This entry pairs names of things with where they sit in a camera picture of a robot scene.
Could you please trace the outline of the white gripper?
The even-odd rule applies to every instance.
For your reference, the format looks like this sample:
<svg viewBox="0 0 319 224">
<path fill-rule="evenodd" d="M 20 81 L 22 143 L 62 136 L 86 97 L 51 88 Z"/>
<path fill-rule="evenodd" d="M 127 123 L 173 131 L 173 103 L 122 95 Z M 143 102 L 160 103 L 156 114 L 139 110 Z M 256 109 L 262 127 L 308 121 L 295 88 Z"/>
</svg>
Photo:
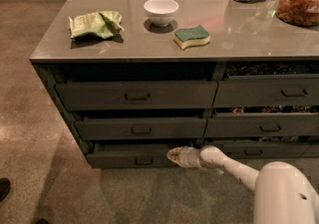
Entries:
<svg viewBox="0 0 319 224">
<path fill-rule="evenodd" d="M 175 147 L 167 152 L 166 157 L 184 168 L 200 168 L 199 153 L 200 150 L 193 147 Z"/>
</svg>

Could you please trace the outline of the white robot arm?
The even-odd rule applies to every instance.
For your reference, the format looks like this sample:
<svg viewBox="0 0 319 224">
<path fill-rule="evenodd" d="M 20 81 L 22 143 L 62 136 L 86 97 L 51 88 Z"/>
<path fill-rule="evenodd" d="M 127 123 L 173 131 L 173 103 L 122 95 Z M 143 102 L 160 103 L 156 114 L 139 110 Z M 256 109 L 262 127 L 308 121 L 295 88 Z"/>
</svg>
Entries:
<svg viewBox="0 0 319 224">
<path fill-rule="evenodd" d="M 254 193 L 253 224 L 319 224 L 319 195 L 295 166 L 273 161 L 256 170 L 215 146 L 181 146 L 166 157 L 183 168 L 218 168 Z"/>
</svg>

